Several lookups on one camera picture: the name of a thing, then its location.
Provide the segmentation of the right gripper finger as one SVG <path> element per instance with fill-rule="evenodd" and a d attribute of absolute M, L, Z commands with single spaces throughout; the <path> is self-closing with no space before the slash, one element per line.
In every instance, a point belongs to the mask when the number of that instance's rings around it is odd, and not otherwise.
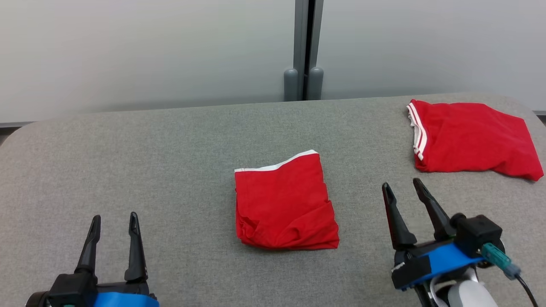
<path fill-rule="evenodd" d="M 403 217 L 398 211 L 397 199 L 387 182 L 382 184 L 382 193 L 393 249 L 395 251 L 404 251 L 414 247 L 417 243 L 417 239 L 415 235 L 408 230 Z"/>
<path fill-rule="evenodd" d="M 413 178 L 412 183 L 419 200 L 425 204 L 431 224 L 434 229 L 435 241 L 448 240 L 456 235 L 456 230 L 450 225 L 450 218 L 439 205 L 434 196 L 419 178 Z"/>

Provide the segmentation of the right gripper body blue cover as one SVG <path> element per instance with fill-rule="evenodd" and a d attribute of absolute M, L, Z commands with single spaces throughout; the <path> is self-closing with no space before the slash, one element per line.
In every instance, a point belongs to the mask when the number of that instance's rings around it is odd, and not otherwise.
<path fill-rule="evenodd" d="M 452 240 L 395 251 L 394 264 L 394 288 L 415 291 L 422 307 L 498 306 L 476 272 L 493 264 L 483 257 L 466 256 Z"/>

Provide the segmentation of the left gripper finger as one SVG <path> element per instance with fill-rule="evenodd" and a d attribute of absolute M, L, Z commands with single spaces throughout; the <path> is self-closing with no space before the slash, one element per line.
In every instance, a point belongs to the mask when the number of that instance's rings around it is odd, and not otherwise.
<path fill-rule="evenodd" d="M 125 271 L 126 282 L 145 282 L 148 279 L 148 269 L 145 261 L 142 232 L 139 218 L 136 212 L 131 212 L 129 217 L 130 247 L 128 268 Z"/>
<path fill-rule="evenodd" d="M 94 275 L 96 268 L 97 243 L 101 238 L 101 216 L 96 214 L 92 218 L 84 246 L 79 257 L 75 273 L 90 273 Z"/>

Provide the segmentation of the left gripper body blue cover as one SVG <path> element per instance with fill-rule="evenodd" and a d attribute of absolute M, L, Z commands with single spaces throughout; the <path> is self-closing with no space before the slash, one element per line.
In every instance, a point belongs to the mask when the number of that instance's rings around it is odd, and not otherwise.
<path fill-rule="evenodd" d="M 97 284 L 97 295 L 92 301 L 73 303 L 63 301 L 59 307 L 158 307 L 157 297 L 150 292 L 146 281 L 141 283 L 103 283 Z"/>

